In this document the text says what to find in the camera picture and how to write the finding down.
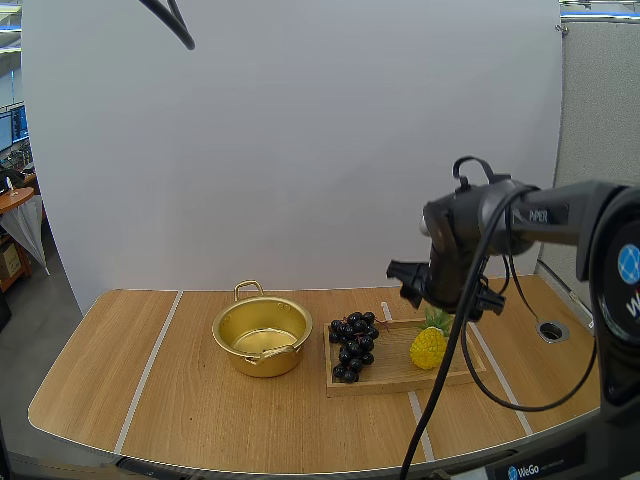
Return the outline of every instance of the floor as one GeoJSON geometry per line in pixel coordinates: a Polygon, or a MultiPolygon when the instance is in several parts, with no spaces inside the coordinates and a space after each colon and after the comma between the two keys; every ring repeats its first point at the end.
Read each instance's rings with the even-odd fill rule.
{"type": "Polygon", "coordinates": [[[42,236],[51,276],[32,259],[33,276],[18,280],[5,293],[13,317],[0,332],[0,420],[4,438],[9,452],[98,466],[111,459],[43,433],[27,418],[31,399],[82,320],[46,223],[42,236]]]}

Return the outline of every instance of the white backdrop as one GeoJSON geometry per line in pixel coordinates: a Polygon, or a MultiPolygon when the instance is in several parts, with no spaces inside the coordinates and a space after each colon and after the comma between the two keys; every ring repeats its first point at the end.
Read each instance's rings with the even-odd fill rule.
{"type": "Polygon", "coordinates": [[[556,0],[179,3],[192,52],[135,0],[25,1],[31,144],[83,311],[111,288],[385,285],[427,258],[458,156],[552,183],[556,0]]]}

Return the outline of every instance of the gold pot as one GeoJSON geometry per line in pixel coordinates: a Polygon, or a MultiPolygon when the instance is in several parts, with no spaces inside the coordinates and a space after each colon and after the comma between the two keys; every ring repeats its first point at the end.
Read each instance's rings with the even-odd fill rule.
{"type": "Polygon", "coordinates": [[[233,297],[234,303],[216,316],[211,328],[231,365],[252,377],[275,377],[295,367],[311,333],[307,309],[291,300],[266,296],[255,280],[236,285],[233,297]],[[259,295],[238,300],[238,291],[247,285],[258,287],[259,295]]]}

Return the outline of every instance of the grapes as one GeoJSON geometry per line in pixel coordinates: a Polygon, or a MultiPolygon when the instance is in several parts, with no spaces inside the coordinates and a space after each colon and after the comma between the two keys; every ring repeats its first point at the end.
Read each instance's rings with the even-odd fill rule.
{"type": "Polygon", "coordinates": [[[376,338],[378,338],[378,335],[380,335],[380,332],[378,332],[378,329],[376,327],[369,327],[367,328],[367,331],[365,332],[365,335],[371,337],[373,340],[375,340],[376,338]]]}
{"type": "Polygon", "coordinates": [[[357,320],[353,324],[353,331],[355,333],[364,333],[367,330],[367,322],[364,320],[357,320]]]}
{"type": "Polygon", "coordinates": [[[366,312],[362,314],[362,319],[367,322],[367,325],[373,325],[373,322],[376,321],[376,316],[373,312],[366,312]]]}
{"type": "Polygon", "coordinates": [[[347,350],[341,351],[340,355],[338,356],[338,360],[340,360],[340,363],[343,364],[344,366],[349,365],[349,362],[351,361],[351,358],[353,358],[353,357],[351,356],[351,354],[347,350]]]}
{"type": "Polygon", "coordinates": [[[360,370],[362,370],[363,363],[364,362],[359,358],[352,358],[349,361],[349,368],[351,369],[351,371],[358,373],[360,370]]]}
{"type": "Polygon", "coordinates": [[[353,327],[351,325],[345,325],[343,330],[344,330],[344,336],[345,337],[353,338],[354,331],[353,331],[353,327]]]}
{"type": "Polygon", "coordinates": [[[354,312],[344,320],[333,320],[329,326],[329,341],[340,342],[339,363],[333,367],[336,381],[354,383],[360,380],[365,365],[371,365],[374,340],[380,332],[373,326],[376,316],[372,312],[354,312]]]}
{"type": "Polygon", "coordinates": [[[362,363],[364,365],[371,365],[373,363],[373,353],[365,353],[362,357],[361,357],[362,363]]]}
{"type": "Polygon", "coordinates": [[[335,367],[333,367],[333,376],[336,378],[342,378],[346,371],[347,369],[344,367],[344,365],[336,365],[335,367]]]}
{"type": "Polygon", "coordinates": [[[354,312],[347,317],[347,323],[353,327],[353,324],[362,318],[360,312],[354,312]]]}
{"type": "Polygon", "coordinates": [[[356,342],[348,343],[347,344],[347,351],[353,357],[359,357],[360,355],[362,355],[362,348],[360,348],[360,345],[358,345],[356,342]]]}
{"type": "Polygon", "coordinates": [[[373,347],[374,347],[373,338],[371,338],[368,335],[365,335],[364,337],[360,337],[360,348],[362,349],[363,352],[370,352],[371,350],[373,350],[373,347]]]}
{"type": "Polygon", "coordinates": [[[358,379],[358,374],[356,372],[352,372],[351,370],[347,370],[344,372],[344,376],[342,377],[346,383],[353,383],[358,379]]]}

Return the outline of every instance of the pineapple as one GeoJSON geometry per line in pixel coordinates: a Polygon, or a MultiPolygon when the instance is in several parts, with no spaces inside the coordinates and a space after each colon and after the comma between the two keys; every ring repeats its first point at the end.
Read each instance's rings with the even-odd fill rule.
{"type": "Polygon", "coordinates": [[[445,337],[449,336],[451,315],[438,308],[425,309],[426,327],[416,337],[409,349],[411,361],[418,367],[429,370],[442,363],[447,348],[445,337]]]}

